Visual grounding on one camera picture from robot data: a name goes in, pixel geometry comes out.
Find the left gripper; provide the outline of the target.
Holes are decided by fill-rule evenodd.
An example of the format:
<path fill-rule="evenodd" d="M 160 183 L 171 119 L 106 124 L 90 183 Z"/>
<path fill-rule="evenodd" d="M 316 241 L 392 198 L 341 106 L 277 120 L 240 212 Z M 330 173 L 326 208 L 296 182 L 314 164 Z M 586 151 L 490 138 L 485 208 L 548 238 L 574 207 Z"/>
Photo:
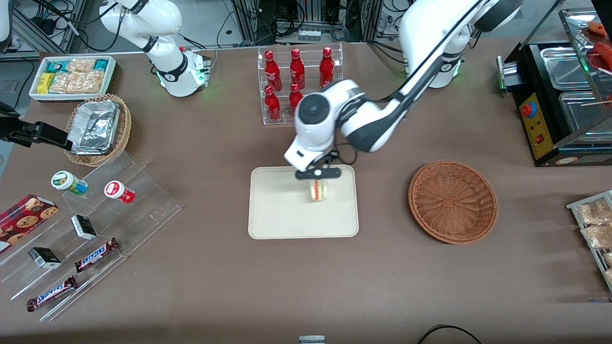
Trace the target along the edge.
<path fill-rule="evenodd" d="M 342 175 L 342 170 L 335 165 L 324 165 L 321 168 L 310 166 L 319 161 L 330 151 L 332 139 L 324 140 L 314 144 L 304 135 L 296 135 L 291 145 L 284 153 L 284 159 L 297 171 L 295 178 L 298 180 L 315 179 L 338 179 Z"/>

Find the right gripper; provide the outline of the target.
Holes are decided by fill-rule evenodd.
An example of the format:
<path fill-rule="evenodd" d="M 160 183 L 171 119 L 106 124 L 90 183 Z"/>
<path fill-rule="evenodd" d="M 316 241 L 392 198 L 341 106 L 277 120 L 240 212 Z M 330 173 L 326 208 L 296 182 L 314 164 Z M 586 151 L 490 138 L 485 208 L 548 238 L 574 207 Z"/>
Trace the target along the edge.
<path fill-rule="evenodd" d="M 33 143 L 44 143 L 57 147 L 68 146 L 68 133 L 65 131 L 44 122 L 24 122 L 22 126 L 20 114 L 13 107 L 1 102 L 0 139 L 8 142 L 11 133 L 21 129 L 22 140 L 26 142 L 22 145 L 25 147 L 30 147 Z"/>

